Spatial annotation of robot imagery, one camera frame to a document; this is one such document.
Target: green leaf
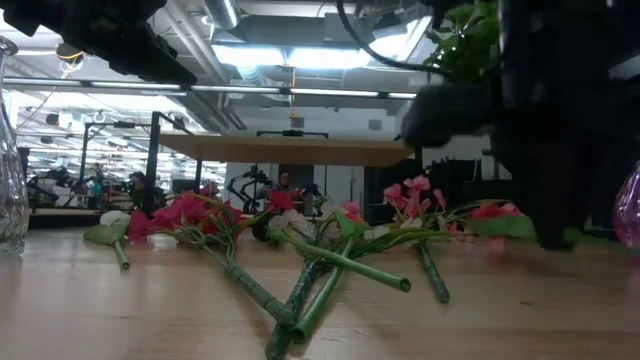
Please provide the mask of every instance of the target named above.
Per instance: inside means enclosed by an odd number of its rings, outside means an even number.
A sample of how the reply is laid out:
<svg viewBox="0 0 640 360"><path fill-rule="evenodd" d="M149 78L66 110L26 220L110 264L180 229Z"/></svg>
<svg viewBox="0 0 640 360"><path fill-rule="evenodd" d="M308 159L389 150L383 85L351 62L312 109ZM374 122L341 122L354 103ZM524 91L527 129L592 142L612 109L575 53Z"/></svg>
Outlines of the green leaf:
<svg viewBox="0 0 640 360"><path fill-rule="evenodd" d="M472 220L469 224L479 236L504 236L509 238L536 240L536 229L528 216L500 216Z"/></svg>

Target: person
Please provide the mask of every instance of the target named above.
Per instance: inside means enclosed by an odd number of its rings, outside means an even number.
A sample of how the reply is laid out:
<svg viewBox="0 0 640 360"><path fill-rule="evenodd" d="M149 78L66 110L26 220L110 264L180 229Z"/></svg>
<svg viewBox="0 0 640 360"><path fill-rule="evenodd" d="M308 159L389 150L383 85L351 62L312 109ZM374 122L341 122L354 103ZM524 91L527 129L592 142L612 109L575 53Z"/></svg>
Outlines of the person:
<svg viewBox="0 0 640 360"><path fill-rule="evenodd" d="M258 189L256 200L267 199L269 197L269 193L272 191L289 192L291 190L293 190L291 187L291 174L288 170L281 170L278 174L277 182L274 182L272 185L265 185Z"/></svg>

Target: wooden shelf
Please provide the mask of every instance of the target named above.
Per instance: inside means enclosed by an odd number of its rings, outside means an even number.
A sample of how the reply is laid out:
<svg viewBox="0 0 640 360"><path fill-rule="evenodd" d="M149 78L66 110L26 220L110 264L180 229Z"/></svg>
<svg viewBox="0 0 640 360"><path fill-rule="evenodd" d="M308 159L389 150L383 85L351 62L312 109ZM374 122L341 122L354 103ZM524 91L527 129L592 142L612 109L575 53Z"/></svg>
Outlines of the wooden shelf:
<svg viewBox="0 0 640 360"><path fill-rule="evenodd" d="M160 144L204 161L387 167L413 149L391 141L160 135Z"/></svg>

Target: wooden table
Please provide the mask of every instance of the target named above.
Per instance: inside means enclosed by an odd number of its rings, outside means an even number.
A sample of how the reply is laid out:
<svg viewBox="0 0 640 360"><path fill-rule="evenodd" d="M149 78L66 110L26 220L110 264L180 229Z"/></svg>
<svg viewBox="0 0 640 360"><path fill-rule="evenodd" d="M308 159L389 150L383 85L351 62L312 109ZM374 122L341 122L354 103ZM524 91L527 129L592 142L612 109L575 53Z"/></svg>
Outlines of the wooden table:
<svg viewBox="0 0 640 360"><path fill-rule="evenodd" d="M206 255L172 241L113 253L80 231L32 232L0 260L2 360L263 359L272 319ZM244 239L238 260L278 298L299 272L291 249ZM451 291L439 304L413 252L367 259L413 282L409 294L344 277L301 359L638 359L640 267L615 249L548 254L535 245L433 247Z"/></svg>

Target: green plant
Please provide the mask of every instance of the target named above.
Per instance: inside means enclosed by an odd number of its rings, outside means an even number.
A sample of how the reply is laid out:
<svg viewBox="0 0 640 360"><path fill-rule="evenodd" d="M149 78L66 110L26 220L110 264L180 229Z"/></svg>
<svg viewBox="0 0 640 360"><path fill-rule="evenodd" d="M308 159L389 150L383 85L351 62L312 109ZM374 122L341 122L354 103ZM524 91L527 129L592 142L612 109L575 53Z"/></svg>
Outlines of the green plant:
<svg viewBox="0 0 640 360"><path fill-rule="evenodd" d="M500 26L496 2L463 4L445 14L438 30L427 33L437 45L424 61L451 74L457 83L477 84L497 54Z"/></svg>

